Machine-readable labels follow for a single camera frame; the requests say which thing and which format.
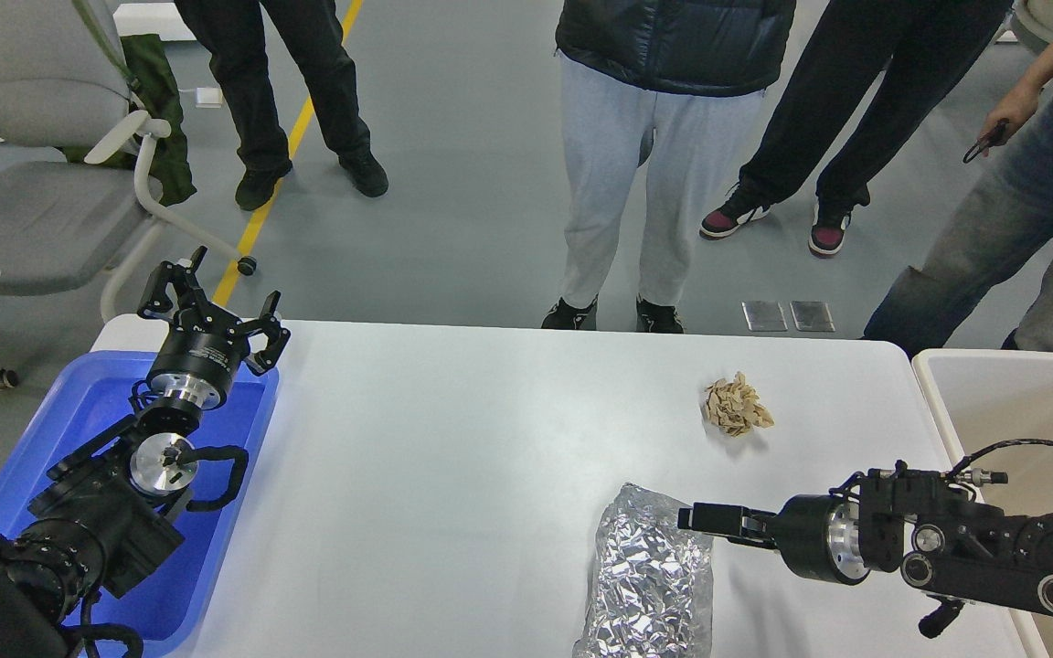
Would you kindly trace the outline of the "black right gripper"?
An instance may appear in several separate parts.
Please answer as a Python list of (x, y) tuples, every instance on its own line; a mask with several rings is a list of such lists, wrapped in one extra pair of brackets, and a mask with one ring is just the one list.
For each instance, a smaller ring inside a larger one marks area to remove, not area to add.
[[(771, 533), (766, 529), (771, 520)], [(859, 504), (831, 495), (795, 495), (776, 515), (744, 505), (693, 503), (677, 529), (753, 549), (777, 549), (801, 578), (856, 586), (868, 578), (859, 545)]]

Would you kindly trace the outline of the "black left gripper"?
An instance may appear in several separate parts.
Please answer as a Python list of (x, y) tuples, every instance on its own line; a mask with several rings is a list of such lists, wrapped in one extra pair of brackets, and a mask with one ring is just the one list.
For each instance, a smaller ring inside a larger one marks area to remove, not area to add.
[[(239, 364), (247, 364), (262, 376), (279, 363), (290, 332), (281, 325), (277, 307), (280, 291), (269, 294), (256, 318), (242, 320), (218, 308), (216, 333), (200, 332), (214, 320), (214, 305), (197, 280), (207, 250), (199, 246), (188, 260), (162, 261), (150, 274), (138, 305), (142, 318), (157, 318), (172, 326), (146, 382), (156, 395), (188, 401), (197, 408), (218, 408), (226, 403)], [(254, 351), (250, 340), (266, 337), (266, 345)]]

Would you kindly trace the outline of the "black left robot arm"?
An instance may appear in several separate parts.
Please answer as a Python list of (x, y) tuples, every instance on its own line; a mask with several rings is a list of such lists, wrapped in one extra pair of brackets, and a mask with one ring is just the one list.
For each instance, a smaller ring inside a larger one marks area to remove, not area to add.
[(210, 301), (196, 275), (205, 254), (150, 275), (139, 316), (170, 330), (131, 387), (133, 412), (51, 466), (49, 487), (29, 501), (32, 524), (0, 534), (0, 657), (96, 657), (101, 642), (141, 657), (135, 629), (93, 621), (101, 592), (122, 597), (160, 569), (183, 545), (179, 514), (237, 500), (249, 451), (188, 437), (226, 403), (240, 366), (256, 376), (277, 366), (290, 332), (279, 292), (249, 320)]

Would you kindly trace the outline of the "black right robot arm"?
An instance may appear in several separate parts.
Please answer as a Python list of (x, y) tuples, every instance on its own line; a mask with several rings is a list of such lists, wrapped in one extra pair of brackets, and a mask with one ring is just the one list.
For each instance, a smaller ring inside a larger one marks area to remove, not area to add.
[(974, 466), (991, 452), (965, 455), (945, 472), (905, 462), (856, 472), (824, 494), (791, 497), (776, 513), (697, 503), (678, 511), (677, 525), (777, 551), (799, 578), (856, 586), (870, 572), (898, 572), (939, 603), (920, 621), (928, 638), (969, 602), (1053, 617), (1053, 513), (1008, 515), (981, 503), (979, 488), (1008, 480)]

